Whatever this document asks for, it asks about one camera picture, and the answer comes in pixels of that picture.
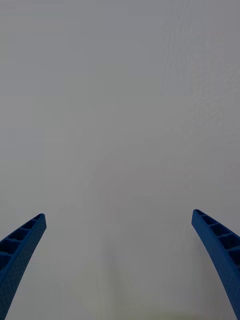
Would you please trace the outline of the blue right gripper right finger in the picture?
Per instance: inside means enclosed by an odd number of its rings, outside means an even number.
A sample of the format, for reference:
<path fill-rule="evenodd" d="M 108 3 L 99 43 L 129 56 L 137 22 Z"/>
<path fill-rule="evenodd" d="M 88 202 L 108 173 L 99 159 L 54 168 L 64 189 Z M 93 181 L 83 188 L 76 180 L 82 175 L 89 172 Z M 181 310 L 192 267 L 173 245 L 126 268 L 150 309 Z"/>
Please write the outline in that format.
<path fill-rule="evenodd" d="M 240 318 L 240 237 L 199 209 L 192 212 L 191 224 L 225 289 L 237 319 Z"/>

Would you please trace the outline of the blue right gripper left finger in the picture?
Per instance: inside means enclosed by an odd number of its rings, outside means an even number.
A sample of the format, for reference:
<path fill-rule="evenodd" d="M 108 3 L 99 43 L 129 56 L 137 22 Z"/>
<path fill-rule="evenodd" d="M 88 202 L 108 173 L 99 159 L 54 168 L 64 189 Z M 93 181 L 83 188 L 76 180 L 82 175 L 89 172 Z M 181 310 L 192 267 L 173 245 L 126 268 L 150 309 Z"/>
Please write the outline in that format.
<path fill-rule="evenodd" d="M 8 314 L 30 259 L 47 228 L 38 214 L 0 241 L 0 319 Z"/>

